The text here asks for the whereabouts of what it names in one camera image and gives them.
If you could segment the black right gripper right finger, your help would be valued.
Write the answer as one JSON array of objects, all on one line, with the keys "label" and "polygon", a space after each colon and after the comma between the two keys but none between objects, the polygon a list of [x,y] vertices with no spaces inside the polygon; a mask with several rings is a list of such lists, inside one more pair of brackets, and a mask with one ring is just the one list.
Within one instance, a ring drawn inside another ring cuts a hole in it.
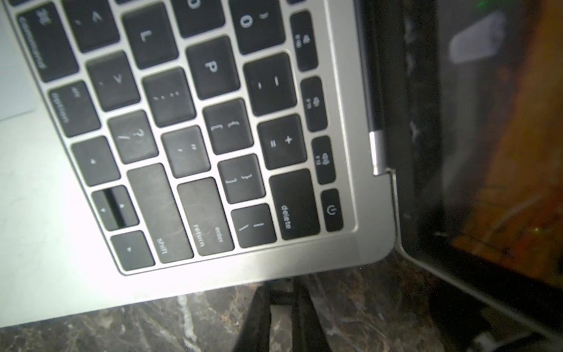
[{"label": "black right gripper right finger", "polygon": [[299,279],[293,280],[291,319],[293,351],[332,351],[309,291]]}]

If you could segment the black USB mouse receiver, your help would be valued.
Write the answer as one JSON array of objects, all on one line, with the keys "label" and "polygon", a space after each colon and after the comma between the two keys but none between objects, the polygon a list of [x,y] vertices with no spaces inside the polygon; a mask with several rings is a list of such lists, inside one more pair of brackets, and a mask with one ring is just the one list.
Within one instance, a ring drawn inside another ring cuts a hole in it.
[{"label": "black USB mouse receiver", "polygon": [[271,280],[267,282],[270,292],[270,304],[291,306],[293,304],[294,281],[292,278]]}]

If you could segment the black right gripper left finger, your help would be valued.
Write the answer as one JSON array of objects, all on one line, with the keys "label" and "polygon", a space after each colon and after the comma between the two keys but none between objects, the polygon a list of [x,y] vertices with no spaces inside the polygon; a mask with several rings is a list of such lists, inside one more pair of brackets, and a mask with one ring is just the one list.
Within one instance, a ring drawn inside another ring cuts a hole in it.
[{"label": "black right gripper left finger", "polygon": [[234,352],[268,352],[271,331],[271,286],[258,287],[246,312]]}]

